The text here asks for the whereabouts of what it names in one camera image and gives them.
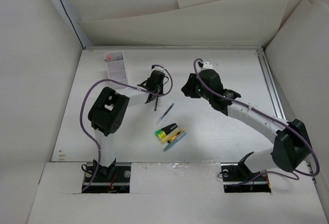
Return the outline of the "black thin pen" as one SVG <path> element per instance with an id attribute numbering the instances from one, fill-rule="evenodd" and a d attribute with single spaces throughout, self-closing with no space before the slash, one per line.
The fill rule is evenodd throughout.
<path id="1" fill-rule="evenodd" d="M 154 106 L 154 111 L 157 111 L 158 100 L 159 100 L 159 97 L 156 96 L 156 99 L 155 99 L 155 106 Z"/>

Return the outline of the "blue clear gel pen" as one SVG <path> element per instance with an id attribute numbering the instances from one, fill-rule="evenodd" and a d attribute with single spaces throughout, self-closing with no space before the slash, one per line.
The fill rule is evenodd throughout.
<path id="1" fill-rule="evenodd" d="M 168 112 L 173 108 L 175 104 L 172 103 L 169 108 L 164 112 L 164 114 L 161 115 L 161 117 L 157 120 L 156 124 L 159 124 L 163 119 L 164 117 L 168 114 Z"/>

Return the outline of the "black marker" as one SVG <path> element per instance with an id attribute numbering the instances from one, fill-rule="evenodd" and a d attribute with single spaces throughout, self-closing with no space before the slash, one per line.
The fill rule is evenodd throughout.
<path id="1" fill-rule="evenodd" d="M 167 125 L 166 127 L 164 127 L 162 129 L 163 132 L 165 132 L 165 134 L 169 134 L 171 133 L 173 130 L 175 130 L 177 128 L 177 124 L 176 123 L 172 123 L 170 125 Z"/>

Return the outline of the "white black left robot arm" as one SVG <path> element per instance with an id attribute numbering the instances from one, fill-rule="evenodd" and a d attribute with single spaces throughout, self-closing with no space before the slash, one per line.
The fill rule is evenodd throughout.
<path id="1" fill-rule="evenodd" d="M 98 149 L 98 158 L 93 161 L 93 167 L 89 171 L 93 176 L 109 181 L 116 172 L 116 156 L 114 149 L 114 136 L 120 128 L 128 107 L 137 104 L 148 104 L 158 97 L 167 95 L 163 92 L 164 80 L 171 79 L 168 72 L 164 72 L 159 65 L 155 65 L 150 76 L 138 84 L 130 86 L 111 79 L 100 80 L 88 91 L 80 110 L 80 126 L 85 134 L 91 138 Z M 83 126 L 83 112 L 87 98 L 91 91 L 100 83 L 110 82 L 122 86 L 121 89 L 104 87 L 92 105 L 87 115 L 94 135 L 86 131 Z"/>

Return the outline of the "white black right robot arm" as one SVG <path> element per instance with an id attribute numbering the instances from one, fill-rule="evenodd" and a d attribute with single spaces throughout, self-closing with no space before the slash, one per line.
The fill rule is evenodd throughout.
<path id="1" fill-rule="evenodd" d="M 242 179 L 276 168 L 294 173 L 308 155 L 314 154 L 302 121 L 278 119 L 260 111 L 238 92 L 224 88 L 213 69 L 191 73 L 181 91 L 186 97 L 204 99 L 215 111 L 238 120 L 271 144 L 261 151 L 253 146 L 238 161 L 237 173 Z"/>

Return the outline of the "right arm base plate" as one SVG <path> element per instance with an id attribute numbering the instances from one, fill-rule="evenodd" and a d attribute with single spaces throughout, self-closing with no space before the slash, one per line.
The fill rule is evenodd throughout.
<path id="1" fill-rule="evenodd" d="M 238 163 L 221 163 L 218 178 L 223 181 L 225 193 L 271 193 L 267 175 L 252 173 Z"/>

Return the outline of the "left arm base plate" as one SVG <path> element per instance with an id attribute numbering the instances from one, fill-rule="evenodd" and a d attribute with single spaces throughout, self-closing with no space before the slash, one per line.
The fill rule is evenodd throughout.
<path id="1" fill-rule="evenodd" d="M 131 164 L 117 163 L 114 169 L 110 169 L 108 175 L 97 172 L 94 180 L 90 183 L 95 167 L 91 164 L 81 166 L 84 172 L 82 193 L 91 194 L 126 194 L 130 192 Z"/>

